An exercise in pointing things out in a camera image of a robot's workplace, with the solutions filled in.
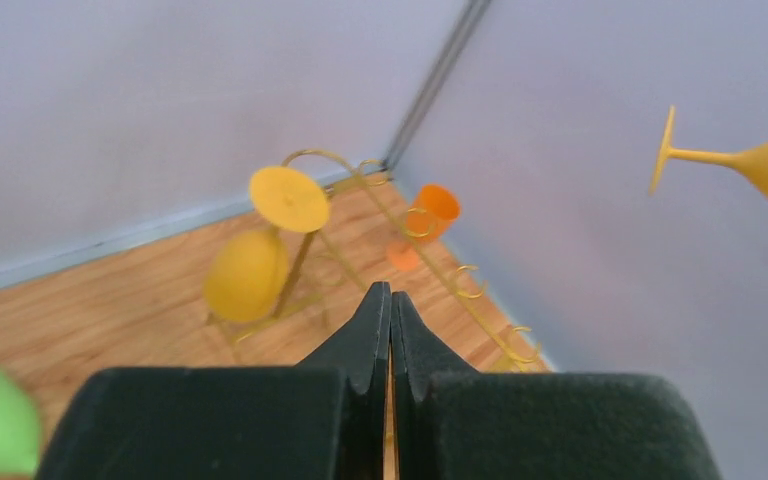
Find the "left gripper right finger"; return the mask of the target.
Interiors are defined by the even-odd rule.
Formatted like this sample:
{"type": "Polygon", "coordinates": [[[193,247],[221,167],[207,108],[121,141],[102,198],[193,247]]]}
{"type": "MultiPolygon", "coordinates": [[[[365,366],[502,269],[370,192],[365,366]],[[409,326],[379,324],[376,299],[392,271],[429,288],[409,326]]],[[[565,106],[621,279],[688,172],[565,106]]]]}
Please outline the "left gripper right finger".
{"type": "Polygon", "coordinates": [[[403,479],[717,479],[689,404],[628,373],[482,373],[393,296],[397,472],[403,479]]]}

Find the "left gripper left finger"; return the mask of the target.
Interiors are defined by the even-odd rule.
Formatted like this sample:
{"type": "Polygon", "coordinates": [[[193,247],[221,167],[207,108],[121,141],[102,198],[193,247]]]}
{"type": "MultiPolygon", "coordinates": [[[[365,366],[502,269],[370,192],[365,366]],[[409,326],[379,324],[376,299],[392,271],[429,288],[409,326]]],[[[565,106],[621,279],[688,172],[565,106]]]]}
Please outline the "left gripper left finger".
{"type": "Polygon", "coordinates": [[[40,479],[380,479],[392,293],[293,366],[112,367],[73,397],[40,479]]]}

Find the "orange plastic glass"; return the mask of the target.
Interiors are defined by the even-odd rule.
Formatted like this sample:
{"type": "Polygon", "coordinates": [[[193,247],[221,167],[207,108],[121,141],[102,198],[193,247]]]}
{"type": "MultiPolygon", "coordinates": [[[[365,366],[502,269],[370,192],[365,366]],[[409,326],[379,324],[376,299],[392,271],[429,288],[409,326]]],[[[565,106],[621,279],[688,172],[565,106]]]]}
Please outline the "orange plastic glass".
{"type": "Polygon", "coordinates": [[[460,213],[460,202],[450,190],[438,184],[422,186],[402,217],[398,239],[386,249],[388,261],[399,271],[416,268],[420,257],[413,244],[421,247],[436,241],[460,213]]]}

